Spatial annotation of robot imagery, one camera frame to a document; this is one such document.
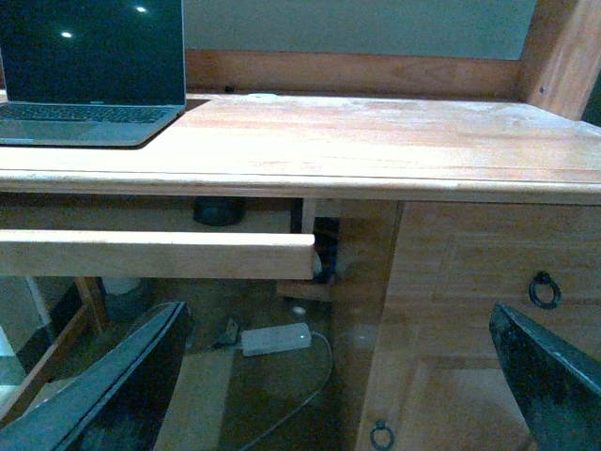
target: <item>laptop keyboard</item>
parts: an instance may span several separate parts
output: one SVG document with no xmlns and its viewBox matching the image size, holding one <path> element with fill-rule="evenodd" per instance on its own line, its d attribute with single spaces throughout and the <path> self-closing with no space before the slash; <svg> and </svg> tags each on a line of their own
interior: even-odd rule
<svg viewBox="0 0 601 451">
<path fill-rule="evenodd" d="M 160 107 L 131 108 L 7 103 L 0 106 L 0 119 L 151 124 L 169 111 L 168 108 Z"/>
</svg>

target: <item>laptop screen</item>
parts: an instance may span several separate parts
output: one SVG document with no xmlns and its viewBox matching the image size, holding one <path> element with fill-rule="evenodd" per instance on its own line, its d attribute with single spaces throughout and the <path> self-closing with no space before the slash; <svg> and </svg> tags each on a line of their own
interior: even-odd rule
<svg viewBox="0 0 601 451">
<path fill-rule="evenodd" d="M 0 0 L 8 98 L 183 105 L 181 0 Z"/>
</svg>

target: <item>wall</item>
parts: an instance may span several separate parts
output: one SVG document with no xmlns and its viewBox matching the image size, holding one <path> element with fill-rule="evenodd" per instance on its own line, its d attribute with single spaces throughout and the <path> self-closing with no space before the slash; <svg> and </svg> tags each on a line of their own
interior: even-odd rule
<svg viewBox="0 0 601 451">
<path fill-rule="evenodd" d="M 22 349 L 41 326 L 24 277 L 0 277 L 0 326 L 15 352 Z"/>
<path fill-rule="evenodd" d="M 536 0 L 184 0 L 186 46 L 519 59 Z"/>
</svg>

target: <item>open drawer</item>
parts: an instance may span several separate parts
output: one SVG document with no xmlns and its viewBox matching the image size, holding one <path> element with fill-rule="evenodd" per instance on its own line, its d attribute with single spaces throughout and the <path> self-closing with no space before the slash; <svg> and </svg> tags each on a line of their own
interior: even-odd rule
<svg viewBox="0 0 601 451">
<path fill-rule="evenodd" d="M 310 279 L 314 236 L 289 233 L 290 205 L 248 199 L 240 224 L 210 227 L 192 197 L 2 194 L 0 274 Z"/>
</svg>

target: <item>laptop trackpad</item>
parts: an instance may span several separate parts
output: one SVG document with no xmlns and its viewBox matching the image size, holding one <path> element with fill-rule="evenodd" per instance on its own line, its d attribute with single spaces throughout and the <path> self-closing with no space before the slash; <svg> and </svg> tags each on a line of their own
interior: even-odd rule
<svg viewBox="0 0 601 451">
<path fill-rule="evenodd" d="M 75 140 L 99 124 L 80 122 L 0 121 L 0 136 L 6 141 Z"/>
</svg>

